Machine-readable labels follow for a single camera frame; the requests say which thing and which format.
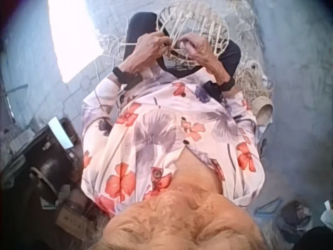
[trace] dark pants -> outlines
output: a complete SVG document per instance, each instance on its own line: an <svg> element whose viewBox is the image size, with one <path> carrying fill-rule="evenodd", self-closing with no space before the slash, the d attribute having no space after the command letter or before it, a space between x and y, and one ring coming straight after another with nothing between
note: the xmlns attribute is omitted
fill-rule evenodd
<svg viewBox="0 0 333 250"><path fill-rule="evenodd" d="M137 39L146 33L152 33L156 31L156 19L157 15L152 12L139 12L136 13L129 23L129 29L127 31L127 43L136 43ZM169 36L166 30L163 31L165 35ZM126 46L124 59L126 59L134 50L134 46ZM240 48L236 43L229 40L229 44L226 50L223 52L222 55L219 56L219 61L223 64L225 70L228 72L230 76L233 76L236 68L239 64L241 57ZM178 71L173 68L167 69L164 64L163 57L157 59L157 63L159 66L164 70L171 74L173 74L177 78L182 78L193 74L194 72L198 71L201 66L195 66L193 69L190 70L182 70Z"/></svg>

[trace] black wristband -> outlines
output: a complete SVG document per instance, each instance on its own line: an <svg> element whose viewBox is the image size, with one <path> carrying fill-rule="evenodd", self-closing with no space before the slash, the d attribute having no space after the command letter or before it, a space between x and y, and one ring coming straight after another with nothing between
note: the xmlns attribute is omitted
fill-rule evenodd
<svg viewBox="0 0 333 250"><path fill-rule="evenodd" d="M112 70L112 72L118 78L119 83L121 83L121 84L127 84L127 86L124 89L126 91L130 90L135 85L137 85L138 83L142 82L142 79L143 79L142 76L141 76L141 74L139 74L139 73L137 73L137 74L131 74L131 73L128 73L126 71L123 72L118 67L114 67L114 69Z"/></svg>
<svg viewBox="0 0 333 250"><path fill-rule="evenodd" d="M218 88L221 92L229 91L235 86L235 79L233 77L230 77L230 80L228 82L223 83Z"/></svg>

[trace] small container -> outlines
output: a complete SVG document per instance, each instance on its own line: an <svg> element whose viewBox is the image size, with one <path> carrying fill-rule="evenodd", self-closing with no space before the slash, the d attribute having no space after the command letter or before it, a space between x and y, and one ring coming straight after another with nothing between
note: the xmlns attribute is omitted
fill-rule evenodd
<svg viewBox="0 0 333 250"><path fill-rule="evenodd" d="M259 96L252 101L252 111L260 126L267 126L273 116L273 103L266 96Z"/></svg>

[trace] sleeve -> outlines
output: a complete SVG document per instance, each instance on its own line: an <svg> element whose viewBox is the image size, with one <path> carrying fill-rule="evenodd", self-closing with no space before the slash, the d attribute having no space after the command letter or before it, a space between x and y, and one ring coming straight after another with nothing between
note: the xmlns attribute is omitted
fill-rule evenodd
<svg viewBox="0 0 333 250"><path fill-rule="evenodd" d="M245 141L255 146L254 134L257 129L257 120L244 99L243 93L238 92L234 98L226 98L225 102L226 110L235 120Z"/></svg>
<svg viewBox="0 0 333 250"><path fill-rule="evenodd" d="M119 86L104 78L82 103L82 139L90 125L99 119L110 122L110 113L114 108Z"/></svg>
<svg viewBox="0 0 333 250"><path fill-rule="evenodd" d="M83 173L82 191L95 202L97 175L103 159L104 149L112 129L110 113L113 109L119 87L109 79L103 79L84 100L82 104L82 146Z"/></svg>

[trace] wrist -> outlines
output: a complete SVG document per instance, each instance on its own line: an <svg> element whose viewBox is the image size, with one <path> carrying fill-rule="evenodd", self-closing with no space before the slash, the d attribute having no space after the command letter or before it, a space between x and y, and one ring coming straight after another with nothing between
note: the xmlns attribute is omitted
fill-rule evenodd
<svg viewBox="0 0 333 250"><path fill-rule="evenodd" d="M214 75L217 85L222 85L230 80L230 75L217 58L207 66L207 69Z"/></svg>
<svg viewBox="0 0 333 250"><path fill-rule="evenodd" d="M123 72L128 72L131 74L135 74L139 72L139 60L131 54L126 60L118 66L118 68Z"/></svg>

